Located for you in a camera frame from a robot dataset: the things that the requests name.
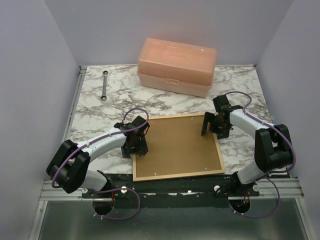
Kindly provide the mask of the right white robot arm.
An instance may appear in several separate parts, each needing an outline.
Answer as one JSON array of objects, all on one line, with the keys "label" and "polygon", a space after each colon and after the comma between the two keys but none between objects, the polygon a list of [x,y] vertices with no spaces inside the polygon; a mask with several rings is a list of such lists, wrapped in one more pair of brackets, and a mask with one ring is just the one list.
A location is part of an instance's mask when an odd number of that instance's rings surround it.
[{"label": "right white robot arm", "polygon": [[231,105],[226,94],[213,100],[216,113],[204,114],[201,135],[207,131],[218,139],[226,139],[230,130],[237,127],[254,139],[254,161],[232,174],[230,191],[241,196],[248,185],[276,169],[293,167],[296,154],[286,125],[265,122],[246,111],[247,105]]}]

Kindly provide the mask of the translucent orange plastic box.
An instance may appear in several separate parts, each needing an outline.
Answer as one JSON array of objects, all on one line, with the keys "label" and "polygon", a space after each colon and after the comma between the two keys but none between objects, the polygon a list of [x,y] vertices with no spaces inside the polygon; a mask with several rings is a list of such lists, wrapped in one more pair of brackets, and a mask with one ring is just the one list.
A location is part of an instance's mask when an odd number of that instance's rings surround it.
[{"label": "translucent orange plastic box", "polygon": [[212,88],[217,50],[147,38],[137,61],[142,86],[206,97]]}]

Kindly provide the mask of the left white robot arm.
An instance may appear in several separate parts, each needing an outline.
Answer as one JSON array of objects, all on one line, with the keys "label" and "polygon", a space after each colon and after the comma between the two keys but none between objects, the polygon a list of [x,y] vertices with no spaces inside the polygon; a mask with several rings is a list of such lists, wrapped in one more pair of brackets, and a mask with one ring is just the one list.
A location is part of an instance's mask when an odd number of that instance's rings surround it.
[{"label": "left white robot arm", "polygon": [[46,168],[52,185],[70,194],[79,188],[93,190],[99,197],[110,194],[111,179],[100,170],[89,170],[93,160],[114,149],[121,149],[123,158],[148,152],[146,133],[150,124],[137,116],[132,122],[116,123],[108,132],[81,143],[65,140]]}]

